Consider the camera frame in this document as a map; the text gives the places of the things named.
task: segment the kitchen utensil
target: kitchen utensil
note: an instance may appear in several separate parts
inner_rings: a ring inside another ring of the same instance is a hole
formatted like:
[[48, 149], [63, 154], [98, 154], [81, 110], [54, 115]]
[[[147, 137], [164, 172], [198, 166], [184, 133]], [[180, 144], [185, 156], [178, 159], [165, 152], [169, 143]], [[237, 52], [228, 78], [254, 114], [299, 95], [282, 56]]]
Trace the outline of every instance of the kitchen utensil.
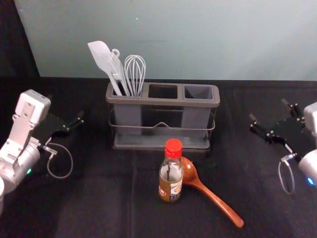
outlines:
[[107, 62], [109, 63], [111, 67], [111, 71], [112, 71], [112, 75], [114, 79], [121, 82], [125, 95], [130, 96], [130, 92], [124, 77], [124, 69], [123, 69], [121, 61], [119, 60], [119, 56], [120, 56], [120, 51], [117, 49], [112, 49], [112, 52]]
[[124, 75], [132, 96], [141, 96], [145, 71], [146, 64], [141, 56], [130, 55], [125, 59]]
[[97, 66], [108, 75], [115, 93], [118, 96], [122, 96], [122, 93], [117, 85], [117, 82], [115, 81], [112, 75], [111, 67], [107, 62], [108, 57], [111, 54], [108, 46], [102, 41], [94, 41], [94, 42], [88, 43], [88, 47], [91, 51], [91, 54], [94, 57], [94, 60]]
[[185, 157], [181, 157], [181, 163], [184, 168], [183, 184], [192, 186], [206, 194], [237, 227], [243, 227], [244, 221], [240, 218], [240, 216], [199, 180], [197, 170], [193, 163]]

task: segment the spoon handle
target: spoon handle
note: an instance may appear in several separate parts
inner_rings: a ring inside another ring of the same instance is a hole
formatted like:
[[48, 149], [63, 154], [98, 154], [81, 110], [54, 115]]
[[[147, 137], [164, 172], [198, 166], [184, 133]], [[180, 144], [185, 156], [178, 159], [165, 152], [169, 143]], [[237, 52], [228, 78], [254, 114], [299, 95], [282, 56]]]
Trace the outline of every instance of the spoon handle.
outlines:
[[200, 180], [196, 180], [191, 186], [206, 194], [231, 220], [237, 227], [243, 227], [244, 221], [228, 204], [222, 201], [217, 195], [211, 192]]

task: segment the black table surface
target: black table surface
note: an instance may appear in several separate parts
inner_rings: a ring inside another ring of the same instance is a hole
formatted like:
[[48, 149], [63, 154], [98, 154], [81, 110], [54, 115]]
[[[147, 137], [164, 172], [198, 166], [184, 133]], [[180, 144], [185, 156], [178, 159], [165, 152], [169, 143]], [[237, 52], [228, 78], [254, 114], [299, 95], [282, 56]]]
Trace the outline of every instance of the black table surface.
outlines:
[[[186, 82], [219, 87], [211, 152], [184, 155], [194, 162], [201, 181], [244, 219], [242, 229], [193, 188], [184, 186], [175, 204], [161, 202], [162, 151], [112, 150], [105, 101], [108, 80], [3, 78], [1, 145], [10, 132], [19, 94], [27, 89], [51, 94], [50, 112], [65, 120], [72, 120], [83, 107], [90, 110], [82, 127], [58, 140], [72, 153], [72, 175], [52, 178], [43, 156], [20, 186], [5, 196], [0, 237], [317, 237], [316, 189], [291, 163], [296, 190], [292, 195], [282, 190], [277, 166], [287, 151], [252, 134], [248, 117], [253, 112], [264, 124], [273, 125], [289, 116], [282, 98], [302, 109], [316, 102], [317, 82]], [[58, 159], [67, 169], [68, 158]]]

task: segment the wire whisk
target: wire whisk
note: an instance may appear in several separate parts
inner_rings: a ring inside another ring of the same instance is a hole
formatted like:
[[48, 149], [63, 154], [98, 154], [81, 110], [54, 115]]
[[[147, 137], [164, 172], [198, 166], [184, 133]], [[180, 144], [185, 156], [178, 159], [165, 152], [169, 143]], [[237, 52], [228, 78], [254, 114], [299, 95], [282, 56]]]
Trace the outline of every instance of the wire whisk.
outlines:
[[124, 61], [124, 76], [132, 96], [142, 95], [146, 64], [141, 56], [130, 55]]

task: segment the blue led light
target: blue led light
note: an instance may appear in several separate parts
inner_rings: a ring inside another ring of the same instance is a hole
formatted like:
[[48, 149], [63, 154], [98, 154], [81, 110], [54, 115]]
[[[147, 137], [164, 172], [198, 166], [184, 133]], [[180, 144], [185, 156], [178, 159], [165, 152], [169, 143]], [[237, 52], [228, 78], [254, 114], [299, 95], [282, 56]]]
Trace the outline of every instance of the blue led light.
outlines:
[[311, 178], [307, 178], [307, 181], [310, 185], [315, 185], [315, 182]]

